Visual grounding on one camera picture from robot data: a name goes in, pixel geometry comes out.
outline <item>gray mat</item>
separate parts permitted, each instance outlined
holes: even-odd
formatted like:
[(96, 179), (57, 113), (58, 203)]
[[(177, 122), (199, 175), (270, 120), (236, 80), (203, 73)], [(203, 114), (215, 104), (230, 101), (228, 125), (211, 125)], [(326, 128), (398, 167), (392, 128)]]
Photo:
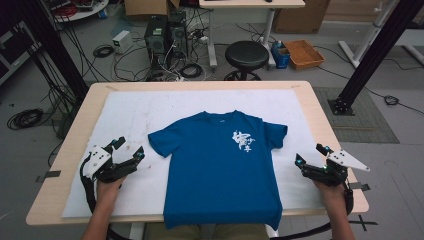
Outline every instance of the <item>gray mat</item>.
[(355, 116), (333, 115), (328, 99), (336, 99), (341, 88), (314, 88), (315, 94), (340, 142), (399, 143), (383, 115), (363, 90), (352, 105)]

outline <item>computer tower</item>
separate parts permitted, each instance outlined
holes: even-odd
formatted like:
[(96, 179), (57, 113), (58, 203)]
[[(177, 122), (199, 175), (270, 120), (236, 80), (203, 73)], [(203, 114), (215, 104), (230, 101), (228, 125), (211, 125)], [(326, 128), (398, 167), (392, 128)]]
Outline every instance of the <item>computer tower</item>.
[(168, 69), (171, 64), (170, 34), (168, 18), (164, 15), (151, 16), (144, 34), (152, 70)]
[(174, 44), (173, 56), (185, 58), (188, 52), (186, 12), (171, 12), (168, 23), (171, 41)]

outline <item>t-shirt sleeve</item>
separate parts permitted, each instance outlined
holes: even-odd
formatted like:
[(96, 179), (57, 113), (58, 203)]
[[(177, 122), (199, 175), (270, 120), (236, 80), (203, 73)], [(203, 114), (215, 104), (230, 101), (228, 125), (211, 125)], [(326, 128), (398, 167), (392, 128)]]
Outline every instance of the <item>t-shirt sleeve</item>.
[(282, 148), (283, 139), (287, 135), (287, 126), (264, 122), (265, 139), (267, 145), (273, 148)]
[(178, 122), (175, 122), (162, 130), (150, 133), (148, 138), (153, 150), (162, 157), (167, 157), (178, 149), (183, 136)]

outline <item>black stool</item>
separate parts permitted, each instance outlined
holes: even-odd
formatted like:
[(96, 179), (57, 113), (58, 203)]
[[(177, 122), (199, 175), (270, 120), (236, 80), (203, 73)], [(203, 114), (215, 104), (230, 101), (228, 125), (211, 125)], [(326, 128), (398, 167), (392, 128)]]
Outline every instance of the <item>black stool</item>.
[(260, 43), (253, 41), (239, 41), (231, 44), (225, 51), (225, 58), (231, 66), (237, 68), (224, 77), (224, 81), (247, 80), (247, 74), (253, 76), (251, 80), (261, 80), (252, 71), (259, 69), (268, 62), (268, 50)]

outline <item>blue container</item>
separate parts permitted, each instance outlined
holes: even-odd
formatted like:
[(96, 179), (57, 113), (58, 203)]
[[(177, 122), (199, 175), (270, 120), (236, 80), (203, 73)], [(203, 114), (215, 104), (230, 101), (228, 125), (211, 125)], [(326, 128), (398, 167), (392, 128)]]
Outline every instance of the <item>blue container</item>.
[(271, 54), (274, 57), (275, 67), (285, 69), (290, 62), (290, 53), (281, 41), (275, 42), (271, 47)]

